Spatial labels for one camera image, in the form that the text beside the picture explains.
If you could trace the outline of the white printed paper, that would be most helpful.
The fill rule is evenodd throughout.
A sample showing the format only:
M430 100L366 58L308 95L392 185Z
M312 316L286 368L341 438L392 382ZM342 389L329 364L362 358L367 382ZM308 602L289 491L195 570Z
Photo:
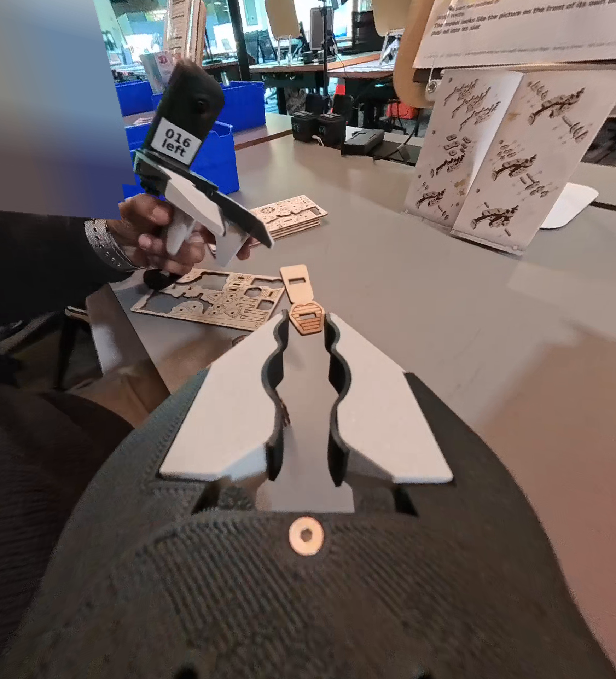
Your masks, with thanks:
M616 61L616 1L436 1L415 69Z

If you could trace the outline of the wooden puzzle sheet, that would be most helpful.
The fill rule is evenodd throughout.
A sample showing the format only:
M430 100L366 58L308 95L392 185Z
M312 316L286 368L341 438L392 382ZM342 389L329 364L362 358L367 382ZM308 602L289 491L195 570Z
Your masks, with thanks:
M255 276L194 268L149 289L133 313L253 332L272 316L285 293L277 276Z

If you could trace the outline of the person's left hand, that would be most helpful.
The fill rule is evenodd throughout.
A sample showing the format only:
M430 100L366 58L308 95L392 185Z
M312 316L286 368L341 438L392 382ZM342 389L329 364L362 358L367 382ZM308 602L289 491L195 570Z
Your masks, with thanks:
M128 259L140 268L161 269L168 274L185 276L208 253L214 237L202 225L175 255L166 250L163 234L171 225L172 207L147 193L131 197L118 206L120 219L107 221L107 227Z

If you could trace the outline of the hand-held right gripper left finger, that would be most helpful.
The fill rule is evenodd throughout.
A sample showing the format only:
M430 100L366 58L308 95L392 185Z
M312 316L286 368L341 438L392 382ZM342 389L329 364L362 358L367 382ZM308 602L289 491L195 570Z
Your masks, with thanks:
M276 314L214 361L159 473L171 480L274 481L284 459L289 318Z

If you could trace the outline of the assembly instruction booklet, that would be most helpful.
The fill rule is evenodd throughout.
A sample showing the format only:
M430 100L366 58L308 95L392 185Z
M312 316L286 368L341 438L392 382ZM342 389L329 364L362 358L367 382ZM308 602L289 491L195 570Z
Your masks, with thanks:
M521 256L616 105L616 69L447 69L404 211Z

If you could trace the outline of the black chair legs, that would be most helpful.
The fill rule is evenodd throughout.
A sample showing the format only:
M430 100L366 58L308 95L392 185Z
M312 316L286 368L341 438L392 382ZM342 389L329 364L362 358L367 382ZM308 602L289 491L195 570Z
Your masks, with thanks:
M65 390L79 335L91 336L85 303L62 311L0 326L0 357L14 374L15 384L30 391Z

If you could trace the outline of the blue plastic bin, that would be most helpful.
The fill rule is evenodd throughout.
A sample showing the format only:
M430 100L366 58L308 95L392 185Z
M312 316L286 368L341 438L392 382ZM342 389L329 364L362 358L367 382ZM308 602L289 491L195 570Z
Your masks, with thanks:
M155 110L152 88L147 80L131 80L115 83L122 117Z
M239 132L263 126L266 121L263 85L258 81L232 81L227 86L219 85L225 98L216 123L231 127Z
M131 161L135 159L135 151L142 146L151 123L150 117L142 116L133 124L126 125ZM191 170L217 185L223 194L239 190L233 126L221 122L214 123L194 158Z

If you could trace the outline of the stack of wooden sheets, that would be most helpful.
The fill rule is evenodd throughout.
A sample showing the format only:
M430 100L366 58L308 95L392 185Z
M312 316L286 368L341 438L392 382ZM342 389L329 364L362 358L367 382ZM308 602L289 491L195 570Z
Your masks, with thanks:
M304 195L252 208L250 211L264 221L274 240L317 227L328 215L326 210Z

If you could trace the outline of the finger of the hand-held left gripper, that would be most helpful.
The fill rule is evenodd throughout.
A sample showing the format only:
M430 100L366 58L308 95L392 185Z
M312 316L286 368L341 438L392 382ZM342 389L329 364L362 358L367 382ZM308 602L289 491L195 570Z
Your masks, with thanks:
M172 206L174 216L168 237L185 233L192 223L199 223L214 236L224 236L226 225L217 204L194 184L179 174L170 174L165 188L165 200Z
M259 216L219 191L212 194L212 202L219 208L227 225L235 225L259 244L268 249L273 248L275 241Z

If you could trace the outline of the wooden model part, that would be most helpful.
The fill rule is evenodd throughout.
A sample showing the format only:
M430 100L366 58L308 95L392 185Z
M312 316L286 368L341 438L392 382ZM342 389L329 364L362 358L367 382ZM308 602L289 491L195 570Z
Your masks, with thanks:
M307 267L285 266L279 273L290 301L290 321L297 332L303 336L323 332L325 311L314 299Z

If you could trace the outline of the cardboard display stand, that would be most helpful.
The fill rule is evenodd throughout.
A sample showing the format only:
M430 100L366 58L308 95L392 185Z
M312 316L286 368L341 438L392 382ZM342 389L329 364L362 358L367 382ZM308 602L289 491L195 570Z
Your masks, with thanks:
M202 65L206 18L204 1L168 1L164 45L173 59Z

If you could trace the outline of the white stand base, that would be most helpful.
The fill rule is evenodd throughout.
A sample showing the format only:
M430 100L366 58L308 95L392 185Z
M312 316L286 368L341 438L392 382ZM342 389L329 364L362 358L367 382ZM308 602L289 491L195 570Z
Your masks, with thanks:
M540 229L557 230L566 226L599 196L599 191L587 185L568 182Z

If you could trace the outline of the black charger box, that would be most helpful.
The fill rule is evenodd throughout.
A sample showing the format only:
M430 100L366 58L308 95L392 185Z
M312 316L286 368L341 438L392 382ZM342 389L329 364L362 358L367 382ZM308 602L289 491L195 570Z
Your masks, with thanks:
M292 136L301 143L313 143L319 136L319 114L310 111L296 111L290 117Z
M316 117L317 136L321 145L340 149L343 146L347 127L347 116L328 112Z

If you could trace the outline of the black monitor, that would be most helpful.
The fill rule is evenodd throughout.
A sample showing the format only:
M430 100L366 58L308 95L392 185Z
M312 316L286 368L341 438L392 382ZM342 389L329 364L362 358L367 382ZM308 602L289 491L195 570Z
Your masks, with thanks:
M335 12L336 9L331 4L310 9L309 47L311 51L323 52L327 49L329 54L336 53Z

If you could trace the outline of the grey desk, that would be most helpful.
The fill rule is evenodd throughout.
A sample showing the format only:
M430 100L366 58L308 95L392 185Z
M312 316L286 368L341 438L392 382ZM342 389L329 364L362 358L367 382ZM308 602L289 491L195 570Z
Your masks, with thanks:
M616 168L600 202L522 257L402 212L408 166L297 143L284 116L235 134L247 207L304 194L328 212L230 270L304 264L315 298L414 372L505 463L616 664Z

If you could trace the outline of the person's left forearm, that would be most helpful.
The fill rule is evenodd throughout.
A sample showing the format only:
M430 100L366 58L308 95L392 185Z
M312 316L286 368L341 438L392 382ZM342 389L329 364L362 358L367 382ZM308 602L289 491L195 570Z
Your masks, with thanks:
M62 310L129 275L93 252L85 220L0 211L0 326Z

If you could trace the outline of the black power adapter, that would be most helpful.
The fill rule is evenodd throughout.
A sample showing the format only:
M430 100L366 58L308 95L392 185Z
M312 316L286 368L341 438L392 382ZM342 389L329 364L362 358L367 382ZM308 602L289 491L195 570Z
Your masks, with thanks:
M341 145L342 156L371 156L385 140L383 130L357 130Z

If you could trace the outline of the grey mesh watch band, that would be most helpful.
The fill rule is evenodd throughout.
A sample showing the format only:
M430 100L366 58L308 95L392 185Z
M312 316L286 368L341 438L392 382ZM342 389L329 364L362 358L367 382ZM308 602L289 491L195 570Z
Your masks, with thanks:
M84 231L93 252L107 266L117 272L132 273L145 268L142 260L135 260L134 228L125 219L87 219Z

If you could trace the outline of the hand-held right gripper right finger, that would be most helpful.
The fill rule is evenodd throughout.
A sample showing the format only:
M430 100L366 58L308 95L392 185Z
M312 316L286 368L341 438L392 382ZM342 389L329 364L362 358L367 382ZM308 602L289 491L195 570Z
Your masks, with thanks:
M334 313L325 318L325 348L336 392L328 442L333 483L450 483L453 473L414 395L414 375Z

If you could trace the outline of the beige board stand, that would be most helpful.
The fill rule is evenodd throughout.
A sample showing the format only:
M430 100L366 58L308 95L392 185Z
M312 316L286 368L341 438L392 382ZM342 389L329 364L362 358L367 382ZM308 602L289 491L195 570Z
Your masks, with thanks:
M417 76L414 61L422 39L431 31L428 25L448 5L449 1L411 1L409 5L392 77L397 99L407 106L416 109L434 106L434 94L428 93L431 70L421 69Z

